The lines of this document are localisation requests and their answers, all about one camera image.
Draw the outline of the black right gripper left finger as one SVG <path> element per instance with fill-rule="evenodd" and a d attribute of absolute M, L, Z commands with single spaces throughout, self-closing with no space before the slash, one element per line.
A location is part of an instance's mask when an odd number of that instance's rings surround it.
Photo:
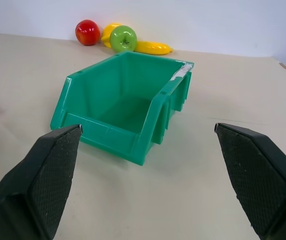
<path fill-rule="evenodd" d="M 70 194 L 80 124 L 39 137 L 0 181 L 0 240 L 52 240 Z"/>

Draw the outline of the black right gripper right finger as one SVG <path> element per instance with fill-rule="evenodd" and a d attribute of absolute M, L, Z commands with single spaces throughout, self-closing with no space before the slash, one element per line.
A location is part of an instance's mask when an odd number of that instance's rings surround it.
<path fill-rule="evenodd" d="M 266 135 L 217 123 L 231 185 L 261 240 L 286 240 L 286 155 Z"/>

